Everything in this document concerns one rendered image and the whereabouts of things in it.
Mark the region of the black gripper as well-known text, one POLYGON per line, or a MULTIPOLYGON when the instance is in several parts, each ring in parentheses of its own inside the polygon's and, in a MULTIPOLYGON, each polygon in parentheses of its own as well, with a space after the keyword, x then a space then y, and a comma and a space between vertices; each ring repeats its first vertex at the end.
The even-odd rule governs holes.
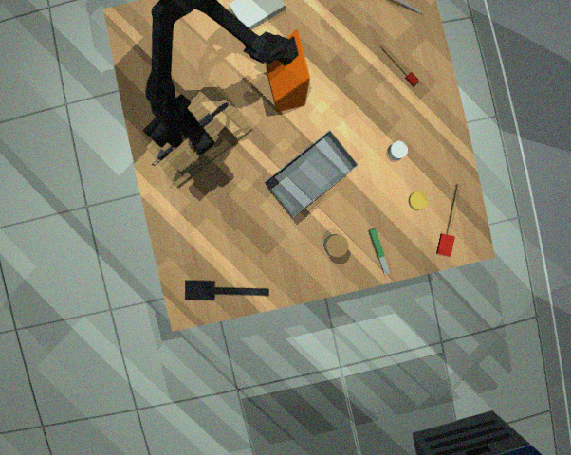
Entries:
POLYGON ((191 112, 191 115, 192 115, 192 120, 189 125, 185 127, 178 127, 178 126, 176 127, 179 129, 181 133, 183 131, 188 132, 188 135, 186 135, 186 137, 189 139, 190 142, 192 142, 192 145, 196 149, 196 151, 200 155, 203 155, 212 146, 215 145, 215 142, 212 139, 212 137, 208 134, 208 132, 206 133, 204 127, 197 122, 193 112, 191 112))

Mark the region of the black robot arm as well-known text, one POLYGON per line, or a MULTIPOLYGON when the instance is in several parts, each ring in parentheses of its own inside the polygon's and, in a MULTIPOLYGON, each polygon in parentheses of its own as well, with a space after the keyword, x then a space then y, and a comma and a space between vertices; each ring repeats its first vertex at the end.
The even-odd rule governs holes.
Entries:
POLYGON ((250 30, 217 0, 159 0, 152 7, 152 71, 145 89, 156 116, 143 132, 159 147, 167 142, 173 147, 183 143, 182 133, 176 127, 185 127, 192 120, 187 107, 191 104, 182 94, 176 98, 171 78, 174 23, 197 9, 204 12, 219 26, 244 44, 243 52, 260 62, 270 64, 278 60, 284 66, 299 56, 295 37, 287 39, 278 34, 264 32, 261 36, 250 30))

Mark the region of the yellow round disc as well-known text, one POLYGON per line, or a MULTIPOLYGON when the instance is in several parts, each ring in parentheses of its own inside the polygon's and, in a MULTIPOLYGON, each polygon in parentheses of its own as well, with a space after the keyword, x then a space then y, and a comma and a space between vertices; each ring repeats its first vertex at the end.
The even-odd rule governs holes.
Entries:
POLYGON ((410 194, 408 201, 413 209, 424 209, 428 204, 428 197, 424 192, 417 191, 410 194))

